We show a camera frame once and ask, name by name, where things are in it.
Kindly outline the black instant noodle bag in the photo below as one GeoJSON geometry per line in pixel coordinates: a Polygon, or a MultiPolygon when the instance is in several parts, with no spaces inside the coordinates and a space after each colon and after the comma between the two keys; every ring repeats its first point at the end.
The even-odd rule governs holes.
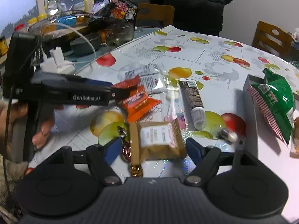
{"type": "Polygon", "coordinates": [[[138,5],[130,0],[94,0],[88,26],[102,30],[112,25],[136,24],[138,5]]]}

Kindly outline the red small snack packet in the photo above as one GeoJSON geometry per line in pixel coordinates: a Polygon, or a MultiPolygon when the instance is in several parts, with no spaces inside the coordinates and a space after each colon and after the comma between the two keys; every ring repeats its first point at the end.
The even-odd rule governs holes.
{"type": "Polygon", "coordinates": [[[139,75],[137,75],[134,78],[125,79],[124,81],[112,85],[112,88],[119,88],[119,89],[136,88],[138,87],[138,84],[140,84],[140,82],[141,82],[140,77],[139,75]]]}

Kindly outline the orange snack packet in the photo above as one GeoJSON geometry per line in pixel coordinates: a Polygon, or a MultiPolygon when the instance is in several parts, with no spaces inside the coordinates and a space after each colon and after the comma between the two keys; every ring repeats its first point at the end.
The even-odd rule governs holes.
{"type": "Polygon", "coordinates": [[[127,122],[134,123],[142,119],[161,102],[161,100],[151,98],[145,91],[145,87],[141,85],[131,91],[130,97],[121,101],[121,106],[127,112],[127,122]]]}

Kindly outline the blue box on clutter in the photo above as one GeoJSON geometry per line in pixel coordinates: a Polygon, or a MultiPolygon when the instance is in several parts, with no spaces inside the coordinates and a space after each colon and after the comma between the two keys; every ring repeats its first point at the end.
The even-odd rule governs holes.
{"type": "Polygon", "coordinates": [[[61,23],[70,27],[74,27],[76,25],[76,17],[74,15],[59,17],[56,19],[56,23],[61,23]]]}

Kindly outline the brown paper snack packet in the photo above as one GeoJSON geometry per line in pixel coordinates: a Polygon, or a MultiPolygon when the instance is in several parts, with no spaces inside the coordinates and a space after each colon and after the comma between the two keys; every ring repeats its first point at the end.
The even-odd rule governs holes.
{"type": "Polygon", "coordinates": [[[182,159],[187,155],[177,119],[130,123],[129,131],[133,165],[151,160],[182,159]]]}

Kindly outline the gold candy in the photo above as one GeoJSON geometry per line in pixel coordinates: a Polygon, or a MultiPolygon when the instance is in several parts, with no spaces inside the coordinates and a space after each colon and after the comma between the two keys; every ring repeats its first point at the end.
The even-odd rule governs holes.
{"type": "Polygon", "coordinates": [[[129,137],[129,131],[127,131],[124,127],[117,126],[117,131],[119,133],[119,137],[122,140],[122,151],[121,157],[122,159],[129,163],[129,169],[131,176],[134,178],[142,178],[143,177],[143,169],[141,165],[134,165],[131,163],[131,143],[129,137]]]}

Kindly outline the person in puffer jacket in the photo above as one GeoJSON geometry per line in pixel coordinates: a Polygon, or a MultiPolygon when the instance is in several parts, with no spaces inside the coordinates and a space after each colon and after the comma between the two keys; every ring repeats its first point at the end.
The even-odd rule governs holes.
{"type": "Polygon", "coordinates": [[[218,36],[223,29],[224,7],[233,0],[149,0],[174,7],[173,26],[178,29],[218,36]]]}

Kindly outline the wooden chair right side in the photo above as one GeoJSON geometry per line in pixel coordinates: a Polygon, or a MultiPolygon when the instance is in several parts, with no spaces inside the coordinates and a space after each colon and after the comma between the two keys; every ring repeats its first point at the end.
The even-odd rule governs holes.
{"type": "Polygon", "coordinates": [[[282,59],[286,59],[292,42],[292,36],[279,27],[259,21],[252,46],[282,59]]]}

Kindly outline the green snack bag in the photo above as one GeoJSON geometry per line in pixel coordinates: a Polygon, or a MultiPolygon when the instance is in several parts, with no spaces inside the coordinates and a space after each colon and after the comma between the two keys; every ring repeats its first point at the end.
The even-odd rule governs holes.
{"type": "Polygon", "coordinates": [[[263,73],[263,82],[250,85],[246,91],[253,98],[274,135],[288,145],[294,125],[293,92],[283,76],[267,68],[263,73]]]}

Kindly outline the brown chocolate tube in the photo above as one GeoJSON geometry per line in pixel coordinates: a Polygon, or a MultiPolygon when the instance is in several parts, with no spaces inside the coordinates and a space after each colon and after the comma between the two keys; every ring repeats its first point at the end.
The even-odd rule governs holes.
{"type": "Polygon", "coordinates": [[[180,78],[179,85],[191,109],[193,125],[196,130],[201,131],[206,126],[206,114],[197,84],[194,80],[180,78]]]}

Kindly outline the fruit pattern tablecloth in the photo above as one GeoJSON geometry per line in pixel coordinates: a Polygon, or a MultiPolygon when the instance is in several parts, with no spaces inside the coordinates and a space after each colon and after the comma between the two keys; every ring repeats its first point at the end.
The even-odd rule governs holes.
{"type": "Polygon", "coordinates": [[[268,127],[248,93],[263,82],[268,69],[283,76],[292,89],[298,116],[298,70],[283,59],[243,43],[167,26],[135,39],[81,69],[83,77],[116,83],[139,74],[160,104],[142,122],[177,119],[182,137],[224,152],[245,148],[283,180],[289,190],[281,214],[264,219],[230,216],[214,207],[202,190],[185,188],[179,179],[195,167],[190,157],[145,161],[143,180],[130,176],[117,157],[112,168],[124,192],[108,190],[104,202],[64,223],[297,223],[298,154],[268,127]]]}

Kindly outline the yellow peanut snack bag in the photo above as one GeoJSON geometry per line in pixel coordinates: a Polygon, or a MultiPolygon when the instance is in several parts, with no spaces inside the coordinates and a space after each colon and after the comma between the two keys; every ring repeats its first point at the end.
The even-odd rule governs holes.
{"type": "Polygon", "coordinates": [[[299,117],[297,117],[294,120],[294,127],[292,130],[290,156],[292,158],[299,157],[299,117]]]}

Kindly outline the small silver candy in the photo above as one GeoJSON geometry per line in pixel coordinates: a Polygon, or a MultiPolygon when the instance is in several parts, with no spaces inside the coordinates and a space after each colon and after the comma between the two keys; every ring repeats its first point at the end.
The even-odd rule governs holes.
{"type": "Polygon", "coordinates": [[[228,128],[222,128],[217,133],[217,136],[230,143],[235,143],[238,140],[238,135],[234,131],[229,130],[228,128]]]}

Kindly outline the clear nut packet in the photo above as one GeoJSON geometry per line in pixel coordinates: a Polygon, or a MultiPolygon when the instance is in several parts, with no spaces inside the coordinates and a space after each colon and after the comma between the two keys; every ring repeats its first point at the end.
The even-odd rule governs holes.
{"type": "Polygon", "coordinates": [[[140,77],[140,85],[144,86],[146,91],[152,91],[166,87],[166,72],[163,65],[152,63],[138,67],[126,72],[124,74],[124,79],[132,79],[137,75],[140,77]]]}

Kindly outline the clear lollipop packet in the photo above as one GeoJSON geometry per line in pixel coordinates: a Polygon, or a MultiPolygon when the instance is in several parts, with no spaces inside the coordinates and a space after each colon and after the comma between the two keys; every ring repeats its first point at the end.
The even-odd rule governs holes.
{"type": "Polygon", "coordinates": [[[182,105],[181,93],[178,88],[163,87],[149,91],[150,96],[157,96],[161,101],[158,106],[161,109],[161,119],[170,122],[177,119],[181,130],[186,129],[184,108],[182,105]]]}

